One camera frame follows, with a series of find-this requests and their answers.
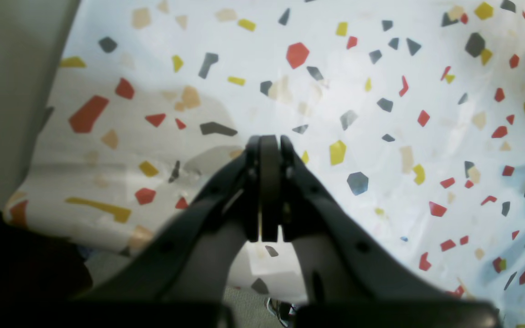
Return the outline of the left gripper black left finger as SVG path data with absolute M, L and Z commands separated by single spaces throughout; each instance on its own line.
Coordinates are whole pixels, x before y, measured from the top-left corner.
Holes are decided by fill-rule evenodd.
M 151 245 L 81 302 L 219 302 L 246 241 L 272 240 L 272 137 L 254 136 Z

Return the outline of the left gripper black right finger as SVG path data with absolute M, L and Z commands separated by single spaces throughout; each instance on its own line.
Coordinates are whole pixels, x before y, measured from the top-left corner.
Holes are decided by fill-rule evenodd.
M 295 319 L 498 319 L 417 277 L 363 230 L 294 152 L 269 137 L 269 207 L 296 252 L 308 303 Z

